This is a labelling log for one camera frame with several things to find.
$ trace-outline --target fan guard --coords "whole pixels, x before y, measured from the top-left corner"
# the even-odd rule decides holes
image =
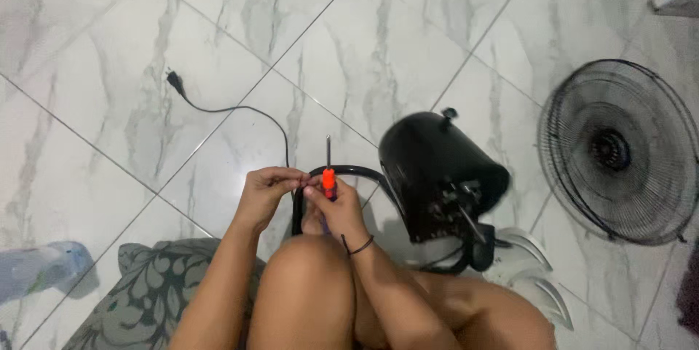
[[[698,201],[698,133],[677,93],[633,62],[601,59],[551,94],[538,127],[556,198],[601,237],[682,237]]]

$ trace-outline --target patterned cushion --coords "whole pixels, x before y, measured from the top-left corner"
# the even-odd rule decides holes
[[[182,311],[197,291],[219,239],[161,241],[119,247],[122,278],[69,339],[66,349],[167,349]],[[264,263],[251,276],[246,320]]]

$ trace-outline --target fan hub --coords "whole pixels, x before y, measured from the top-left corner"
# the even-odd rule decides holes
[[[590,154],[597,163],[615,172],[624,170],[631,164],[628,142],[614,129],[602,129],[592,136]]]

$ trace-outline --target black bracelet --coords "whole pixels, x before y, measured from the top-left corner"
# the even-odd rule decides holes
[[[356,249],[355,251],[351,252],[351,251],[350,251],[350,248],[347,246],[347,241],[345,241],[345,235],[344,235],[344,234],[340,234],[340,238],[343,239],[343,244],[345,245],[345,250],[347,250],[347,255],[348,255],[348,256],[351,256],[351,255],[353,255],[353,254],[357,254],[357,253],[361,252],[362,250],[368,248],[369,245],[371,245],[372,242],[374,242],[374,236],[370,234],[370,235],[369,235],[369,240],[368,240],[361,248],[358,248],[358,249]]]

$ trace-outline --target bare leg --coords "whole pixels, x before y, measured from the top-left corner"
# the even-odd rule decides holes
[[[319,212],[309,209],[304,234],[321,232]],[[433,310],[452,329],[464,349],[554,349],[553,327],[515,292],[478,279],[406,271]],[[356,284],[354,338],[372,349],[388,347],[364,289]]]
[[[260,279],[249,349],[351,349],[352,270],[330,237],[303,235],[274,253]]]

